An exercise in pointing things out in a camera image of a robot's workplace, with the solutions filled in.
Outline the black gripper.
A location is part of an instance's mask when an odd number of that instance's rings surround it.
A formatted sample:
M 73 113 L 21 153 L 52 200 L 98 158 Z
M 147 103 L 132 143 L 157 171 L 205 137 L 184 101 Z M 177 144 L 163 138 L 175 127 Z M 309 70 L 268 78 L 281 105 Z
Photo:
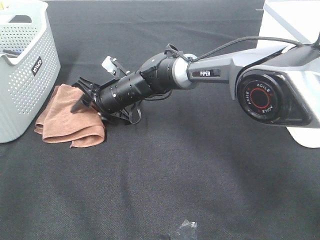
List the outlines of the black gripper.
M 78 82 L 71 85 L 72 87 L 78 88 L 82 91 L 81 97 L 76 101 L 76 103 L 71 107 L 70 112 L 76 113 L 81 109 L 93 108 L 95 110 L 102 110 L 102 105 L 98 99 L 98 93 L 100 92 L 100 85 L 93 83 L 80 77 Z M 113 121 L 98 112 L 99 117 L 103 122 L 112 123 Z

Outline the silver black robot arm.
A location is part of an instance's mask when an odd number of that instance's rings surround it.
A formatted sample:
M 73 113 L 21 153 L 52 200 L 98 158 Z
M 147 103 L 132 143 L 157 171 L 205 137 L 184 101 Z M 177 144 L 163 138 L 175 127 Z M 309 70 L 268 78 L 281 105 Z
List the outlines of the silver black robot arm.
M 228 84 L 252 119 L 267 125 L 319 128 L 320 48 L 312 43 L 275 45 L 200 58 L 174 46 L 148 59 L 134 72 L 107 57 L 103 67 L 113 79 L 98 85 L 81 78 L 82 96 L 75 113 L 93 107 L 103 118 L 132 118 L 126 107 L 172 90 L 190 90 L 199 83 Z

